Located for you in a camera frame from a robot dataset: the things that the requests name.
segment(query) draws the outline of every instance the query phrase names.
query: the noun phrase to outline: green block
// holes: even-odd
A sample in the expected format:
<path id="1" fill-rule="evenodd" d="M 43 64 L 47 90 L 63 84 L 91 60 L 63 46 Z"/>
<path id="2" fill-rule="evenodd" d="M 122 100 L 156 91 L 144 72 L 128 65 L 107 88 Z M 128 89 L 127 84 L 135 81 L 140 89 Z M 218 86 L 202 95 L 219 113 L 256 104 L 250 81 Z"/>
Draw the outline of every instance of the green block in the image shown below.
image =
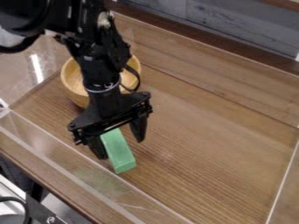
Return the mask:
<path id="1" fill-rule="evenodd" d="M 127 172 L 136 167 L 136 159 L 128 148 L 127 140 L 120 129 L 113 129 L 100 136 L 107 149 L 109 162 L 116 174 Z"/>

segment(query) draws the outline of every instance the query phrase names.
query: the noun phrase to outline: metal bolt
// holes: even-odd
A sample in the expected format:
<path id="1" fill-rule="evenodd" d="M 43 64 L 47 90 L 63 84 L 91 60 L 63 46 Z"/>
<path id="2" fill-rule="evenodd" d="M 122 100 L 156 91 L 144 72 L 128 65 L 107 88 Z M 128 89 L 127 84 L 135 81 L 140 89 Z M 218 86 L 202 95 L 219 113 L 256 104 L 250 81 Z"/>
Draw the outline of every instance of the metal bolt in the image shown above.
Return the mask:
<path id="1" fill-rule="evenodd" d="M 48 223 L 48 224 L 52 224 L 52 223 L 55 223 L 55 221 L 56 221 L 56 220 L 55 220 L 55 217 L 49 217 L 48 220 L 47 220 L 47 223 Z"/>

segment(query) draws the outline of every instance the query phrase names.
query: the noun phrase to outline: wooden table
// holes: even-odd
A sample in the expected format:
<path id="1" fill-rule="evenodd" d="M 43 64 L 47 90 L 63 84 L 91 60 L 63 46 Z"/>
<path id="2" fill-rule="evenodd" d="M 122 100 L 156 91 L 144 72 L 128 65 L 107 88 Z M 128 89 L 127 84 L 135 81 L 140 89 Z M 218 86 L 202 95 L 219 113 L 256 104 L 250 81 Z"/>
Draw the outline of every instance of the wooden table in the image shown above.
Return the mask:
<path id="1" fill-rule="evenodd" d="M 263 70 L 260 63 L 252 63 L 254 70 Z M 154 114 L 144 143 L 136 143 L 128 127 L 123 128 L 138 167 L 120 178 L 182 217 L 175 222 L 167 217 L 154 221 L 155 210 L 146 212 L 144 207 L 134 207 L 134 201 L 117 205 L 144 223 L 266 223 L 295 151 L 298 128 L 152 66 L 143 70 L 142 89 L 152 92 Z M 55 146 L 48 138 L 36 138 L 40 134 L 32 130 L 20 135 L 39 149 L 36 154 L 4 135 L 1 153 L 95 223 L 132 223 L 126 213 L 116 212 L 103 197 L 95 196 L 103 190 L 96 164 L 109 170 L 111 166 L 97 161 L 87 148 L 73 146 L 65 127 L 80 110 L 64 94 L 59 74 L 13 105 L 13 111 L 73 150 Z M 64 173 L 53 163 L 69 172 Z M 290 205 L 284 209 L 287 223 L 298 223 L 296 209 Z"/>

